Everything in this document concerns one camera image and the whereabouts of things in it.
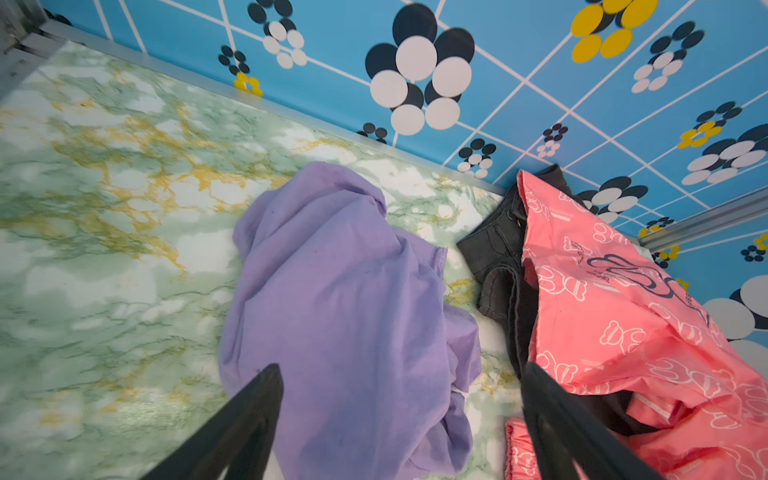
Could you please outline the purple cloth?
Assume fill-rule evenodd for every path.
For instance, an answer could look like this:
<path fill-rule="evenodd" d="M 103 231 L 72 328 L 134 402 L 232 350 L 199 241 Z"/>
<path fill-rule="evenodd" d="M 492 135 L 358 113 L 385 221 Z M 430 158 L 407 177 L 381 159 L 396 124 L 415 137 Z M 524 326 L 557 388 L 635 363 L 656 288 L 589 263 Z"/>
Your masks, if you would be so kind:
<path fill-rule="evenodd" d="M 313 162 L 234 229 L 243 268 L 220 379 L 236 394 L 280 367 L 273 450 L 287 479 L 453 476 L 469 459 L 477 323 L 444 301 L 446 250 L 386 214 L 379 188 Z"/>

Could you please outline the pink printed cloth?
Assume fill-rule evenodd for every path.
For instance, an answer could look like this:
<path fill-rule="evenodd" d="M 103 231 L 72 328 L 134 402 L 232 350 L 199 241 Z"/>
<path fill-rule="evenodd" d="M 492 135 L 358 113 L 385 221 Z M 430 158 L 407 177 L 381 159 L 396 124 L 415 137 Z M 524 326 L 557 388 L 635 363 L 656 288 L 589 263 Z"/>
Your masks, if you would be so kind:
<path fill-rule="evenodd" d="M 517 188 L 539 290 L 530 359 L 569 395 L 631 394 L 623 444 L 667 479 L 763 479 L 767 382 L 627 237 L 533 174 Z"/>

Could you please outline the dark grey cloth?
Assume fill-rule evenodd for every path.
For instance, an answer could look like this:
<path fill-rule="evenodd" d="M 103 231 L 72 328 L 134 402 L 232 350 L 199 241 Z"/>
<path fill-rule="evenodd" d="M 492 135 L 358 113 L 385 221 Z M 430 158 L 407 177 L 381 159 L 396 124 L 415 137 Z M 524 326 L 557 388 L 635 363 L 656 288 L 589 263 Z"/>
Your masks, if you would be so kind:
<path fill-rule="evenodd" d="M 553 164 L 535 175 L 583 206 L 568 187 L 559 165 Z M 502 327 L 507 354 L 518 380 L 528 362 L 539 300 L 538 288 L 524 279 L 522 250 L 526 226 L 527 214 L 517 186 L 513 185 L 497 208 L 457 243 L 481 284 L 477 309 Z M 633 392 L 571 396 L 617 434 L 633 436 L 658 431 L 627 413 Z"/>

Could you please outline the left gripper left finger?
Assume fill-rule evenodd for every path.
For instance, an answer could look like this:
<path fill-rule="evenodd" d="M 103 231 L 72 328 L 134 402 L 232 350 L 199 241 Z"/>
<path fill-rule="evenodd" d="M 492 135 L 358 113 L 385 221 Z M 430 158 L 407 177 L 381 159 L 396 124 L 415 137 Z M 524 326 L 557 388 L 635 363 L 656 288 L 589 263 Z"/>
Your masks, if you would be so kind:
<path fill-rule="evenodd" d="M 146 479 L 261 479 L 267 469 L 284 394 L 270 364 Z"/>

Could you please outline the right corner aluminium post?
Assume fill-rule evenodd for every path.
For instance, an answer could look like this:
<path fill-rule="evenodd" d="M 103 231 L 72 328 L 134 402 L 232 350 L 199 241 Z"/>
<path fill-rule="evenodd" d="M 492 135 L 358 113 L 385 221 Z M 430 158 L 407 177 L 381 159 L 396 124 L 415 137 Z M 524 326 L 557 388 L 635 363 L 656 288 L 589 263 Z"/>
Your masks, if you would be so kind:
<path fill-rule="evenodd" d="M 650 251 L 666 250 L 766 215 L 767 187 L 763 187 L 634 240 L 634 243 Z"/>

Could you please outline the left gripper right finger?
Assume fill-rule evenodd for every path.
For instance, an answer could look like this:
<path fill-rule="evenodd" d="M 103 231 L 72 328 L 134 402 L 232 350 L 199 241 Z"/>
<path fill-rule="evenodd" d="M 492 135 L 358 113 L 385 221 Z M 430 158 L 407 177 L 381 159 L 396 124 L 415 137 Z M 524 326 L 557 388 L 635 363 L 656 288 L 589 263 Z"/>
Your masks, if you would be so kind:
<path fill-rule="evenodd" d="M 659 479 L 661 475 L 538 365 L 521 381 L 523 413 L 543 479 Z"/>

